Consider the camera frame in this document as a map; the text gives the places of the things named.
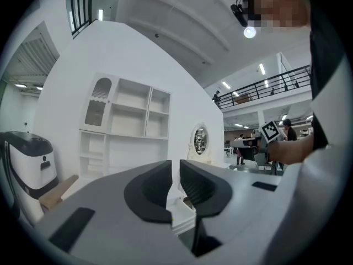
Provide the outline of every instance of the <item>white curved wall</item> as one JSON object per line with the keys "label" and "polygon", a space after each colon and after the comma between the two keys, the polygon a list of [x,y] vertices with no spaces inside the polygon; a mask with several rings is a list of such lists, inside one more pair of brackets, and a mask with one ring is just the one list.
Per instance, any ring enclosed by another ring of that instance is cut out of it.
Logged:
{"label": "white curved wall", "polygon": [[38,102],[34,133],[51,141],[59,179],[78,174],[78,129],[87,90],[96,72],[155,86],[172,93],[168,159],[179,183],[190,135],[207,125],[212,159],[223,161],[223,115],[201,86],[172,57],[129,26],[96,21],[61,53]]}

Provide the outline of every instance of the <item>white column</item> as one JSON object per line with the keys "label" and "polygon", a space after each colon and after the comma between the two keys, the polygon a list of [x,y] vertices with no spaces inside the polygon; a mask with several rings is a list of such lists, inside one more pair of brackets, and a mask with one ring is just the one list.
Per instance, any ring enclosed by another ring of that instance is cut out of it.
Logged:
{"label": "white column", "polygon": [[258,110],[258,118],[259,118],[259,126],[262,126],[263,124],[265,124],[265,117],[264,117],[263,110]]}

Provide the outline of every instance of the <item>black metal railing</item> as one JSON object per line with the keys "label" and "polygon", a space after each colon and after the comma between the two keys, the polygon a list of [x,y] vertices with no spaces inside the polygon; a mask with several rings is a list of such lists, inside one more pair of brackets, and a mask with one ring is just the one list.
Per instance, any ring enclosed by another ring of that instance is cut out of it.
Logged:
{"label": "black metal railing", "polygon": [[310,65],[252,83],[220,96],[220,109],[310,85]]}
{"label": "black metal railing", "polygon": [[69,0],[71,5],[71,14],[73,24],[71,28],[72,35],[77,35],[80,30],[93,22],[92,18],[92,0]]}

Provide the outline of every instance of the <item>fluorescent light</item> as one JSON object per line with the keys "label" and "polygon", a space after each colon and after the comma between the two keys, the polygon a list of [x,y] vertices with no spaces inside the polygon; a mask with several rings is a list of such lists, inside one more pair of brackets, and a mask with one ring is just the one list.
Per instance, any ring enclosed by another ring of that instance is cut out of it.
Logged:
{"label": "fluorescent light", "polygon": [[222,84],[223,84],[225,87],[227,87],[228,89],[231,88],[226,82],[222,82]]}
{"label": "fluorescent light", "polygon": [[98,10],[98,19],[103,20],[103,10],[102,9]]}
{"label": "fluorescent light", "polygon": [[256,29],[252,26],[248,26],[244,29],[244,35],[246,38],[253,38],[256,36]]}
{"label": "fluorescent light", "polygon": [[266,74],[265,73],[265,69],[264,69],[264,65],[260,64],[259,66],[260,66],[260,69],[261,69],[261,73],[263,73],[263,75]]}
{"label": "fluorescent light", "polygon": [[69,19],[70,19],[70,27],[71,27],[71,31],[75,30],[75,27],[73,26],[73,17],[72,17],[72,12],[69,12]]}

